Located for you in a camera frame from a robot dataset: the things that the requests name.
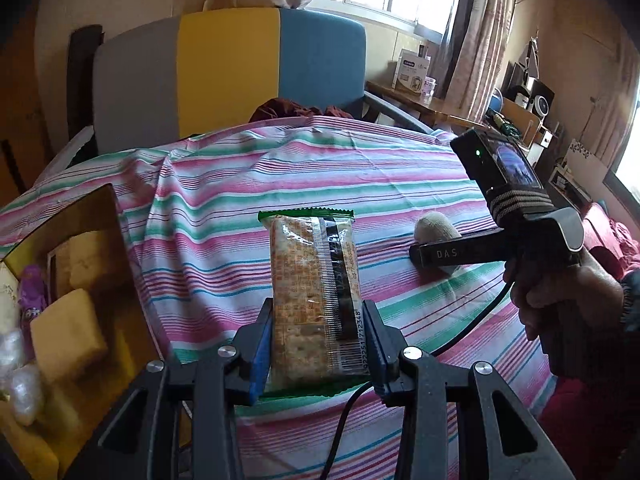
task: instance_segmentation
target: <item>white box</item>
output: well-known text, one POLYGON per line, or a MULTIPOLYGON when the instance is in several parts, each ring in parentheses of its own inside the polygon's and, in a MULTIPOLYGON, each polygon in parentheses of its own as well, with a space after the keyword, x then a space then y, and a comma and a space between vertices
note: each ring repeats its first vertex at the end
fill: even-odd
POLYGON ((427 77, 431 57, 418 57, 415 52, 407 49, 400 51, 396 74, 391 88, 403 90, 416 96, 422 95, 424 78, 427 77))

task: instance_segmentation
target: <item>black cable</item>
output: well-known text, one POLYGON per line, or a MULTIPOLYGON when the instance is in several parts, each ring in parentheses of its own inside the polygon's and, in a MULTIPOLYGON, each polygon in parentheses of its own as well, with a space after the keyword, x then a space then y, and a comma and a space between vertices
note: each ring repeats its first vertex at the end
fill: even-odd
POLYGON ((360 397, 372 386, 373 384, 370 381, 368 383, 364 383, 353 393, 351 397, 349 397, 349 400, 347 400, 347 403, 344 405, 342 414, 340 414, 340 420, 338 421, 338 428, 335 430, 334 441, 331 444, 329 456, 324 463, 324 469, 322 469, 322 472, 320 473, 319 480, 326 480, 326 478, 329 476, 329 471, 331 471, 331 466, 334 465, 335 455, 336 453, 338 453, 338 446, 340 446, 340 439, 342 438, 344 425, 347 423, 347 417, 349 416, 349 412, 351 411, 352 406, 356 403, 358 397, 360 397))
POLYGON ((433 352, 430 352, 430 354, 434 357, 439 356, 440 354, 443 354, 444 352, 446 352, 447 350, 449 350, 450 348, 452 348, 453 346, 457 345, 460 341, 462 341, 462 339, 464 337, 466 337, 467 335, 469 335, 469 333, 476 327, 478 326, 481 321, 487 317, 487 315, 496 307, 498 306, 498 303, 500 303, 504 297, 507 295, 507 292, 509 291, 509 289, 511 288, 511 285, 513 285, 513 280, 511 280, 508 283, 504 284, 504 287, 502 288, 502 290, 500 291, 500 293, 498 293, 498 295, 494 298, 494 300, 489 303, 480 314, 478 314, 475 318, 473 318, 473 320, 471 321, 471 323, 469 323, 467 326, 464 327, 464 329, 462 329, 462 331, 460 331, 455 337, 453 337, 452 339, 450 339, 449 342, 444 343, 444 345, 442 345, 440 348, 436 348, 433 352))
MULTIPOLYGON (((500 303, 504 299, 504 297, 507 295, 507 292, 511 288, 511 285, 513 285, 513 280, 510 280, 508 283, 505 283, 504 287, 498 293, 498 295, 494 298, 494 300, 491 303, 489 303, 482 310, 482 312, 473 319, 471 323, 465 326, 465 328, 459 334, 457 334, 454 338, 452 338, 449 342, 444 343, 444 345, 442 345, 440 348, 436 348, 433 352, 431 352, 431 355, 434 357, 437 357, 440 354, 443 354, 444 352, 452 348, 453 346, 457 345, 476 326, 478 326, 482 322, 482 320, 485 317, 487 317, 488 314, 496 306, 498 306, 498 303, 500 303)), ((329 471, 331 471, 331 468, 334 465, 335 455, 338 453, 338 446, 340 446, 340 439, 342 438, 342 432, 344 431, 344 426, 347 423, 347 417, 349 416, 349 412, 351 411, 351 408, 355 404, 356 400, 358 400, 358 397, 360 397, 364 392, 366 392, 372 386, 373 384, 371 382, 364 383, 361 387, 359 387, 353 393, 351 397, 349 397, 349 400, 347 400, 347 403, 344 405, 344 409, 340 414, 340 420, 338 421, 338 427, 335 430, 334 441, 331 444, 331 449, 329 450, 329 456, 327 457, 326 462, 324 463, 324 469, 322 469, 322 473, 320 473, 319 480, 326 480, 327 477, 329 476, 329 471)))

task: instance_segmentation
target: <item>desk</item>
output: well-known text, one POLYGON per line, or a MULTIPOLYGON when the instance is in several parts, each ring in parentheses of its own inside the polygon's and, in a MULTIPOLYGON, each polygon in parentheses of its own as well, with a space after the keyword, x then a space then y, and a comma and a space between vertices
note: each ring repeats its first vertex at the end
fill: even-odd
MULTIPOLYGON (((44 179, 4 209, 0 256, 68 203, 111 182, 128 226, 129 253, 146 285, 143 299, 158 316, 156 335, 186 362, 253 322, 272 295, 269 231, 258 211, 353 209, 362 297, 375 301, 383 321, 400 328, 410 345, 432 351, 503 286, 501 262, 463 266, 449 278, 437 269, 418 272, 409 260, 414 225, 425 210, 443 212, 463 233, 495 226, 450 139, 448 132, 319 116, 103 155, 44 179)), ((553 391, 546 357, 539 344, 527 343, 508 300, 440 359, 462 367, 492 363, 526 408, 541 410, 553 391)), ((317 478, 352 393, 238 407, 246 476, 317 478)), ((402 411, 383 406, 374 392, 363 394, 332 475, 392 475, 402 411)), ((450 406, 448 417, 454 414, 450 406)), ((455 426, 449 439, 450 470, 457 471, 455 426)))
POLYGON ((430 101, 425 102, 420 96, 411 95, 401 90, 394 90, 393 88, 373 83, 372 81, 367 81, 366 89, 373 95, 393 99, 409 107, 411 110, 417 111, 420 114, 418 117, 420 122, 423 122, 431 128, 437 123, 448 123, 453 126, 462 126, 463 128, 486 128, 483 124, 459 117, 460 110, 447 106, 442 99, 432 97, 430 101))

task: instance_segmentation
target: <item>snack package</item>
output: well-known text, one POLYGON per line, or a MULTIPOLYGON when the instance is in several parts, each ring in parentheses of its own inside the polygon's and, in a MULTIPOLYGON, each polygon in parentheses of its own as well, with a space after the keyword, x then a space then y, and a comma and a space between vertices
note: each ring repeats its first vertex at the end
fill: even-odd
POLYGON ((367 374, 353 212, 261 212, 270 230, 274 389, 367 374))

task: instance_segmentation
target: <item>striped bed sheet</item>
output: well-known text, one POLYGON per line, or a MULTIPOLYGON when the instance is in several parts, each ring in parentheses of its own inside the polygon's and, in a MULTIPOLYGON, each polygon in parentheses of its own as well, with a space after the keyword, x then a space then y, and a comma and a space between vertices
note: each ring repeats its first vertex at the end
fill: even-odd
MULTIPOLYGON (((0 256, 57 211, 113 184, 142 268, 156 337, 182 362, 231 339, 271 295, 268 231, 260 210, 352 208, 362 297, 411 345, 432 350, 457 334, 501 290, 502 263, 464 266, 450 279, 409 261, 415 221, 443 212, 461 233, 494 226, 476 184, 449 147, 451 135, 339 118, 290 118, 237 126, 154 149, 99 156, 48 178, 0 214, 0 256)), ((440 357, 491 362, 534 413, 554 387, 539 343, 527 342, 505 299, 440 357)), ((238 408, 248 478, 317 478, 351 392, 262 400, 238 408)), ((449 407, 450 477, 458 474, 449 407)), ((367 392, 353 408, 330 478, 392 478, 402 409, 367 392)))

